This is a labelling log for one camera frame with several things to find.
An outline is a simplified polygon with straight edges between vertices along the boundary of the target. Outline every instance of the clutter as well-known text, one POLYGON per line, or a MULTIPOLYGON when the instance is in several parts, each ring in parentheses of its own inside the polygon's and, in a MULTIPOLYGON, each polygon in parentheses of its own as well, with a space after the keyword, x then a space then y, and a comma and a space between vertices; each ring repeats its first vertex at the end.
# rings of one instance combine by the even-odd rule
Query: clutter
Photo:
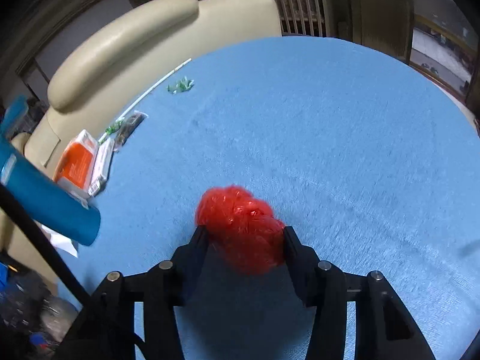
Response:
POLYGON ((264 274, 283 263, 284 224, 270 206, 238 186, 211 188, 195 213, 209 239, 237 271, 264 274))
MULTIPOLYGON (((173 70, 169 71, 165 76, 163 76, 161 79, 159 79, 155 84, 153 84, 150 88, 148 88, 145 92, 143 92, 133 103, 129 105, 129 107, 122 112, 122 114, 117 118, 117 122, 122 120, 126 115, 130 113, 131 110, 133 110, 138 103, 140 103, 149 93, 152 92, 153 89, 155 89, 157 86, 159 86, 163 81, 165 81, 167 78, 169 78, 172 74, 177 72, 179 69, 183 68, 186 64, 188 64, 191 61, 191 58, 187 59, 186 61, 182 62, 180 65, 178 65, 176 68, 173 70)), ((100 142, 103 143, 104 139, 107 137, 107 133, 105 132, 101 137, 100 137, 100 142)))
POLYGON ((51 359, 58 343, 48 333, 36 332, 29 337, 30 344, 34 347, 34 354, 30 359, 51 359))
POLYGON ((91 245, 100 228, 98 209, 61 188, 3 137, 0 137, 0 152, 0 166, 3 166, 0 181, 26 213, 33 220, 82 245, 91 245))
POLYGON ((172 95, 180 92, 187 92, 194 87, 194 81, 186 76, 178 80, 175 85, 167 85, 166 90, 172 95))
POLYGON ((147 114, 143 112, 134 111, 133 115, 129 117, 118 130, 117 136, 115 137, 115 145, 113 151, 117 152, 125 144, 130 135, 138 127, 143 120, 148 117, 147 114))
POLYGON ((13 276, 0 292, 0 317, 15 332, 35 332, 39 329, 43 300, 49 295, 50 291, 36 272, 13 276))

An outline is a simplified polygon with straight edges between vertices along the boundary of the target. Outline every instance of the plastic packet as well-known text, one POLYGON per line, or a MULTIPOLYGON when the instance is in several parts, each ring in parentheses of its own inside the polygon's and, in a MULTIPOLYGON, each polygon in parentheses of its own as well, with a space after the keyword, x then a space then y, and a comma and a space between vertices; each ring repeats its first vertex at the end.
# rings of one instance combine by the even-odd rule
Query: plastic packet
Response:
POLYGON ((115 141, 112 138, 107 138, 98 148, 97 158, 93 166, 92 183, 88 188, 88 193, 91 196, 97 195, 107 183, 114 145, 115 141))
POLYGON ((97 157, 98 142, 87 130, 72 139, 63 151, 53 175, 53 181, 71 195, 86 200, 97 157))
POLYGON ((188 79, 186 76, 178 80, 175 85, 167 85, 166 90, 169 91, 172 95, 175 95, 179 92, 187 92, 192 89, 194 86, 194 81, 188 79))
POLYGON ((148 117, 147 114, 144 114, 140 111, 134 111, 133 115, 122 123, 122 126, 120 127, 120 130, 118 130, 117 136, 115 137, 115 144, 113 147, 114 152, 120 150, 130 135, 146 117, 148 117))
POLYGON ((44 330, 60 343, 78 315, 77 309, 70 302, 58 297, 50 297, 40 314, 44 330))

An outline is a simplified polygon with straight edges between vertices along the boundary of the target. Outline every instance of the blue tube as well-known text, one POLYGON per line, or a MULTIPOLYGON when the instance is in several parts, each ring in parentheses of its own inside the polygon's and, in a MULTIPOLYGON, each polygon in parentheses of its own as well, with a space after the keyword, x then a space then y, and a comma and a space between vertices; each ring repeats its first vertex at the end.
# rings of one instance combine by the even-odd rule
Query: blue tube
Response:
POLYGON ((100 228, 100 212, 83 205, 35 168, 0 137, 0 182, 35 221, 89 246, 100 228))

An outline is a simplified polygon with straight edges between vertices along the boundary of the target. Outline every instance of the plastic bag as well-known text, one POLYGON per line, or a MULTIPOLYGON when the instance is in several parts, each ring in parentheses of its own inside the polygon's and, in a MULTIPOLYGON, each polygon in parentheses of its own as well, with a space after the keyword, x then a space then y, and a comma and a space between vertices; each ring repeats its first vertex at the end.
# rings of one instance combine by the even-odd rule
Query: plastic bag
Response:
POLYGON ((44 330, 60 343, 67 334, 78 315, 77 309, 70 302, 58 297, 50 297, 40 314, 44 330))
POLYGON ((148 117, 147 114, 144 114, 140 111, 134 111, 133 115, 122 123, 122 126, 120 127, 120 130, 118 130, 117 136, 115 137, 115 145, 113 147, 114 152, 120 150, 130 135, 146 117, 148 117))
POLYGON ((194 81, 186 76, 178 80, 175 85, 167 85, 166 90, 172 95, 180 92, 187 92, 194 87, 194 81))
POLYGON ((215 248, 241 273, 263 274, 284 261, 284 224, 274 218, 267 202, 242 187, 205 192, 195 222, 206 226, 215 248))

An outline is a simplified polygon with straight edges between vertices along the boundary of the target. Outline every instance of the green plastic wrapper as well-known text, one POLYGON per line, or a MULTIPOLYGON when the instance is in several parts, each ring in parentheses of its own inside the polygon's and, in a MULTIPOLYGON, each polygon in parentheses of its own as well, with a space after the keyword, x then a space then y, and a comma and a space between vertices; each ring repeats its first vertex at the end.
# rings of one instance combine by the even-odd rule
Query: green plastic wrapper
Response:
POLYGON ((118 130, 120 130, 120 127, 122 127, 122 124, 123 124, 123 120, 124 119, 121 119, 121 120, 117 120, 115 122, 113 122, 110 126, 108 126, 105 130, 105 138, 100 140, 100 144, 102 144, 103 142, 105 142, 107 140, 107 138, 112 135, 113 133, 117 132, 118 130))
POLYGON ((178 80, 175 85, 168 85, 166 90, 168 90, 172 95, 180 92, 187 92, 194 86, 194 81, 192 79, 188 79, 183 77, 182 79, 178 80))

